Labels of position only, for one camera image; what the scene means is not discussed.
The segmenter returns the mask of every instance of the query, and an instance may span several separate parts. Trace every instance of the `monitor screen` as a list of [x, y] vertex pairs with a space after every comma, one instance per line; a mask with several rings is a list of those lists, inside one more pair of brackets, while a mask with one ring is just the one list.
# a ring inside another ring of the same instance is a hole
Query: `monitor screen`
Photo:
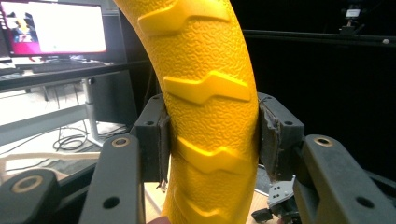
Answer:
[[0, 7], [11, 56], [106, 51], [100, 6], [0, 1]]

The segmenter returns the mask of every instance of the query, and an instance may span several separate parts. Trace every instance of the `yellow textured surface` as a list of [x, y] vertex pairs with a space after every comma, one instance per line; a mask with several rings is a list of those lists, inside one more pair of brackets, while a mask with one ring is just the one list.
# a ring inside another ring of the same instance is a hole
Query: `yellow textured surface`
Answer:
[[258, 162], [258, 100], [230, 2], [115, 2], [148, 52], [171, 117], [163, 215], [173, 224], [245, 223]]
[[245, 82], [217, 71], [210, 72], [199, 81], [174, 77], [165, 77], [163, 80], [164, 88], [170, 94], [196, 104], [203, 104], [213, 96], [250, 101], [250, 92]]

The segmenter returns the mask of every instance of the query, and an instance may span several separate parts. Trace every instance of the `mounting hole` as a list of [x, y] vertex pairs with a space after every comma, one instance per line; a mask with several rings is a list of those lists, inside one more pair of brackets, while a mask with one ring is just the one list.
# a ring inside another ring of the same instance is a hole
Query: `mounting hole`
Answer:
[[111, 143], [111, 145], [113, 145], [113, 147], [125, 147], [128, 146], [129, 143], [130, 140], [128, 138], [117, 138]]
[[332, 140], [327, 139], [325, 137], [318, 137], [314, 139], [314, 142], [318, 145], [321, 145], [323, 147], [332, 147], [333, 143]]
[[24, 193], [29, 190], [37, 188], [43, 182], [41, 175], [31, 175], [24, 179], [20, 179], [12, 186], [12, 191], [15, 193]]
[[105, 202], [103, 203], [103, 207], [105, 209], [112, 209], [119, 205], [119, 203], [120, 199], [118, 197], [111, 197], [105, 200]]
[[356, 201], [357, 201], [360, 205], [362, 205], [362, 206], [364, 206], [364, 207], [366, 207], [366, 208], [374, 208], [374, 204], [373, 204], [370, 200], [368, 200], [368, 199], [366, 199], [366, 198], [358, 197], [358, 198], [356, 198]]

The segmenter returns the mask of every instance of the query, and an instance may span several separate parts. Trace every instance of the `black cable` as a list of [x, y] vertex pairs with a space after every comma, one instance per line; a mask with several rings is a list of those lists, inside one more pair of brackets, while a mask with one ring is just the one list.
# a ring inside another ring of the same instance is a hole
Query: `black cable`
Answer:
[[110, 131], [110, 132], [107, 132], [107, 133], [99, 133], [99, 136], [106, 136], [108, 134], [114, 133], [114, 132], [116, 132], [118, 130], [121, 130], [121, 129], [125, 129], [125, 130], [123, 130], [122, 132], [118, 132], [118, 133], [127, 132], [129, 128], [127, 126], [121, 126], [121, 127], [117, 128], [117, 129], [114, 129], [113, 131]]
[[82, 123], [84, 124], [85, 133], [89, 134], [87, 130], [87, 124], [85, 123], [85, 119], [82, 121]]
[[373, 6], [372, 9], [368, 10], [368, 12], [366, 12], [365, 14], [361, 15], [361, 18], [364, 18], [368, 15], [370, 15], [371, 13], [373, 13], [374, 11], [376, 11], [383, 3], [385, 0], [381, 0], [380, 2], [378, 2], [375, 6]]
[[[66, 150], [66, 151], [71, 151], [71, 150], [76, 150], [79, 147], [82, 147], [84, 143], [87, 142], [88, 135], [87, 134], [75, 134], [75, 135], [70, 135], [67, 137], [60, 138], [58, 141], [54, 142], [52, 147], [56, 149], [56, 151], [61, 150]], [[78, 143], [74, 147], [68, 147], [67, 145], [71, 143]]]
[[76, 95], [77, 104], [79, 105], [79, 99], [78, 99], [77, 90], [76, 90], [76, 83], [73, 83], [73, 90], [74, 90], [75, 95]]
[[82, 133], [88, 134], [87, 130], [82, 130], [80, 128], [73, 128], [73, 127], [62, 127], [62, 129], [67, 130], [67, 129], [71, 129], [71, 130], [76, 130], [76, 131], [80, 131]]
[[154, 67], [151, 66], [150, 70], [149, 70], [148, 85], [146, 87], [146, 93], [145, 93], [145, 96], [143, 98], [143, 107], [142, 108], [144, 108], [146, 106], [147, 102], [149, 101], [150, 92], [151, 92], [151, 85], [152, 85], [152, 82], [153, 82], [153, 79], [154, 79], [154, 74], [155, 74]]
[[33, 168], [33, 167], [36, 167], [36, 166], [38, 166], [38, 165], [43, 164], [44, 162], [46, 162], [46, 161], [48, 161], [48, 160], [49, 160], [49, 159], [43, 160], [43, 161], [41, 161], [41, 162], [39, 162], [38, 164], [35, 164], [35, 165], [30, 165], [30, 166], [25, 166], [25, 167], [21, 167], [21, 168], [15, 168], [15, 169], [9, 169], [9, 170], [6, 170], [6, 172], [19, 171], [19, 170], [24, 170], [24, 169]]
[[10, 151], [13, 151], [13, 150], [17, 149], [18, 147], [20, 147], [20, 146], [22, 146], [22, 145], [24, 145], [24, 144], [26, 144], [26, 143], [32, 141], [33, 139], [35, 139], [35, 138], [37, 138], [37, 137], [39, 137], [39, 136], [42, 136], [42, 135], [44, 135], [44, 134], [46, 134], [46, 133], [52, 133], [52, 132], [54, 132], [54, 131], [56, 131], [56, 130], [57, 130], [57, 129], [51, 130], [51, 131], [47, 131], [47, 132], [44, 132], [44, 133], [40, 133], [40, 134], [38, 134], [38, 135], [36, 135], [36, 136], [33, 136], [33, 137], [27, 139], [26, 141], [20, 143], [19, 145], [15, 146], [15, 147], [13, 147], [13, 148], [11, 148], [11, 149], [5, 151], [5, 152], [0, 153], [0, 156], [3, 155], [3, 154], [8, 153], [8, 152], [10, 152]]
[[[61, 109], [61, 104], [59, 103], [59, 96], [58, 96], [58, 91], [56, 90], [56, 86], [53, 88], [54, 92], [55, 92], [55, 97], [56, 97], [56, 103], [58, 104], [58, 110]], [[59, 132], [58, 132], [58, 141], [60, 141], [62, 136], [62, 127], [59, 127]]]

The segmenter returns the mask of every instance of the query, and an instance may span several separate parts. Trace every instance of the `black plastic part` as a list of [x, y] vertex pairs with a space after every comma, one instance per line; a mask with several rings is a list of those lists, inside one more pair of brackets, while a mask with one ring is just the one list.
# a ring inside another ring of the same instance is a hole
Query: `black plastic part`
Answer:
[[130, 134], [107, 139], [79, 223], [145, 223], [139, 142]]
[[343, 26], [340, 30], [340, 35], [355, 35], [355, 26]]
[[163, 96], [151, 97], [131, 130], [139, 139], [144, 182], [161, 182], [167, 177], [170, 143], [169, 117]]
[[61, 200], [55, 173], [30, 170], [0, 188], [0, 223], [48, 223]]
[[314, 188], [294, 183], [303, 223], [393, 223], [396, 210], [336, 140], [308, 135], [301, 152]]
[[96, 164], [92, 164], [77, 173], [60, 180], [59, 185], [61, 186], [62, 197], [65, 198], [80, 189], [88, 187], [91, 184], [95, 166]]
[[257, 210], [255, 212], [253, 212], [251, 214], [251, 216], [254, 218], [254, 220], [257, 223], [266, 222], [266, 221], [273, 219], [271, 209], [268, 209], [268, 208], [263, 208], [261, 210]]
[[304, 125], [275, 97], [259, 93], [260, 159], [272, 181], [290, 181], [292, 148], [304, 140]]
[[271, 181], [268, 177], [267, 171], [265, 167], [259, 164], [256, 174], [256, 185], [254, 189], [261, 194], [268, 195], [271, 188]]
[[282, 215], [283, 223], [301, 224], [299, 212], [288, 212]]
[[49, 224], [78, 223], [87, 194], [88, 187], [85, 187], [62, 198], [61, 203], [59, 204], [58, 209], [54, 212]]
[[286, 219], [291, 220], [292, 218], [300, 219], [297, 204], [294, 197], [287, 199], [286, 201], [276, 204], [271, 207], [271, 211], [277, 217], [282, 217], [282, 220], [287, 222]]

